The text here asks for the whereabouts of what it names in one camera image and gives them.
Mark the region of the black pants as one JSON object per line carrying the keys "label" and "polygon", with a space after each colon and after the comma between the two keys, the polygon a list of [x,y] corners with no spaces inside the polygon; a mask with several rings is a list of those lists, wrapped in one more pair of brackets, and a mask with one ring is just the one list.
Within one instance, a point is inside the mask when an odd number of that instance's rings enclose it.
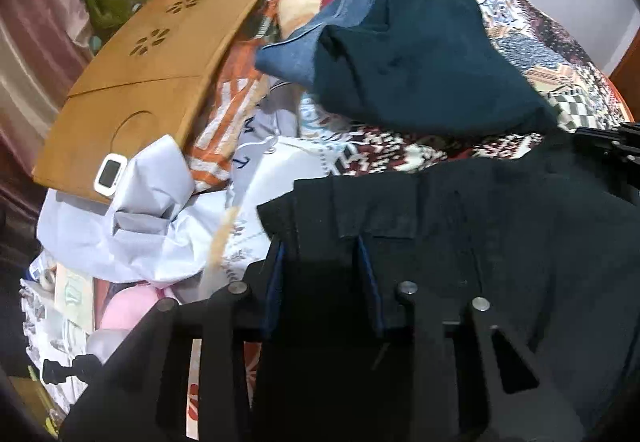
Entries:
{"label": "black pants", "polygon": [[254,395],[262,440],[409,441],[359,238],[385,301],[402,279],[452,306],[484,295],[549,370],[581,441],[638,439],[639,199],[570,134],[515,160],[301,180],[258,215],[285,246]]}

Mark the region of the wooden folding lap table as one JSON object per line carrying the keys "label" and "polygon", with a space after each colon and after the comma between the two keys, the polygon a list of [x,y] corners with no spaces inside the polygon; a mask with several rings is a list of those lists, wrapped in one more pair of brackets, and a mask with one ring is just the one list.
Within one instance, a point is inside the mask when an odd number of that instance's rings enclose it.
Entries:
{"label": "wooden folding lap table", "polygon": [[260,0],[149,0],[89,62],[40,151],[34,181],[97,202],[105,157],[164,135],[186,146],[213,75]]}

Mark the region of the white small digital timer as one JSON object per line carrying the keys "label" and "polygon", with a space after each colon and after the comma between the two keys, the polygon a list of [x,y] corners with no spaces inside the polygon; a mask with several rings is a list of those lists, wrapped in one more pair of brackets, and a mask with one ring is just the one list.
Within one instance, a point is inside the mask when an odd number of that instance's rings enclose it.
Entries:
{"label": "white small digital timer", "polygon": [[127,165],[128,159],[125,156],[114,153],[107,154],[96,172],[93,189],[106,198],[112,198]]}

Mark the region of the colourful patchwork bed quilt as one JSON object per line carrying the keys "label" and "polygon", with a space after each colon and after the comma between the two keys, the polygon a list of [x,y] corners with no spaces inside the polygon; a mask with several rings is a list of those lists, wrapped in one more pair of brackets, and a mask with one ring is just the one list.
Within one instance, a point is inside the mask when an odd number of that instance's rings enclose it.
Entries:
{"label": "colourful patchwork bed quilt", "polygon": [[302,180],[259,208],[250,284],[203,321],[204,441],[634,441],[639,181],[490,44],[473,0],[375,0],[260,68],[332,113],[516,160]]}

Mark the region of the pink garment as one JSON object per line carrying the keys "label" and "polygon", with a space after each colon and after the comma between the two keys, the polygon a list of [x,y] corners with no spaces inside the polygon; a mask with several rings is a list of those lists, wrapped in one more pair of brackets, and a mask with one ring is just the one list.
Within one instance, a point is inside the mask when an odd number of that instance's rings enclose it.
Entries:
{"label": "pink garment", "polygon": [[119,290],[105,306],[99,329],[131,330],[163,299],[175,299],[170,288],[139,284]]}

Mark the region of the white crumpled cloth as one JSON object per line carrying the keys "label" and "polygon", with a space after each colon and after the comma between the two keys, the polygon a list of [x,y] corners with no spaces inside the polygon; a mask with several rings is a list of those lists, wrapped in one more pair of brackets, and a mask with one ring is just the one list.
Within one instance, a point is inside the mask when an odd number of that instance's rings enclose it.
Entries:
{"label": "white crumpled cloth", "polygon": [[270,240],[258,206],[297,180],[328,175],[334,158],[326,144],[267,136],[238,147],[228,188],[198,194],[165,136],[130,161],[109,205],[48,191],[37,238],[56,261],[88,276],[167,287],[201,275],[213,291],[265,258]]}

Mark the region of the pink striped curtain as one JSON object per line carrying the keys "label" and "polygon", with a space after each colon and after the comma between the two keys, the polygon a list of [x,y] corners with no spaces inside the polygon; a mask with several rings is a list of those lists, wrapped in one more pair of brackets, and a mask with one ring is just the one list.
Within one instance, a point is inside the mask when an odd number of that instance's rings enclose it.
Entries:
{"label": "pink striped curtain", "polygon": [[83,0],[1,0],[1,204],[37,217],[32,168],[68,91],[92,57]]}

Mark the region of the dark teal folded garment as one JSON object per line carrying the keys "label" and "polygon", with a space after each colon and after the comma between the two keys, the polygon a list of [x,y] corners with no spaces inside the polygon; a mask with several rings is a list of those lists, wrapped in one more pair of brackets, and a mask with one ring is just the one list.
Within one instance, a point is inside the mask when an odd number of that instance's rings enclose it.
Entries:
{"label": "dark teal folded garment", "polygon": [[312,94],[330,113],[406,133],[546,133],[548,102],[494,46],[474,0],[374,0],[355,27],[326,26]]}

